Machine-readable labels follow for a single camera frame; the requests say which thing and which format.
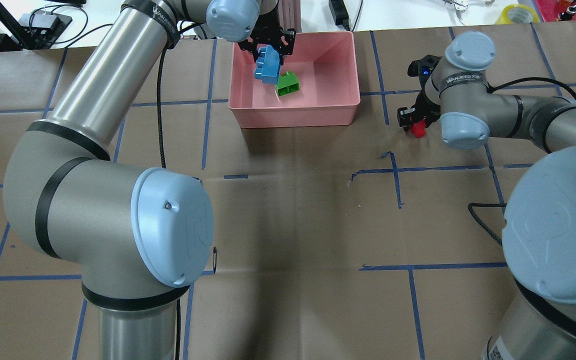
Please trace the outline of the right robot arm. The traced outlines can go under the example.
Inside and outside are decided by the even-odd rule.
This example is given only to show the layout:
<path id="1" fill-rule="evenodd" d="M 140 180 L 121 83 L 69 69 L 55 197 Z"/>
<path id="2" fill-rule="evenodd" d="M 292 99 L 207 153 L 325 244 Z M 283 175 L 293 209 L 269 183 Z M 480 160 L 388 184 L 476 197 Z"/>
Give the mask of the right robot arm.
<path id="1" fill-rule="evenodd" d="M 434 122 L 443 143 L 474 150 L 490 138 L 525 139 L 546 155 L 505 204 L 497 238 L 518 294 L 482 349 L 483 360 L 576 360 L 576 94 L 499 95 L 486 70 L 496 45 L 457 35 L 443 55 L 413 60 L 420 93 L 398 125 L 420 136 Z"/>

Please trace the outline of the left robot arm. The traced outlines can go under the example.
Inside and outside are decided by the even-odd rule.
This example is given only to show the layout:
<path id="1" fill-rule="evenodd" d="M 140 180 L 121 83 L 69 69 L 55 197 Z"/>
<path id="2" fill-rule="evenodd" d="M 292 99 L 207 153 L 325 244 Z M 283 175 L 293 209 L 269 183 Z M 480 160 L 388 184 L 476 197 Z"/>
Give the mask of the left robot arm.
<path id="1" fill-rule="evenodd" d="M 182 38 L 206 27 L 255 60 L 292 53 L 278 0 L 124 0 L 118 18 L 47 116 L 16 144 L 3 182 L 10 228 L 37 253 L 80 267 L 99 311 L 101 360 L 173 360 L 178 303 L 214 239 L 201 180 L 112 155 L 135 99 Z M 268 48 L 259 49 L 260 45 Z"/>

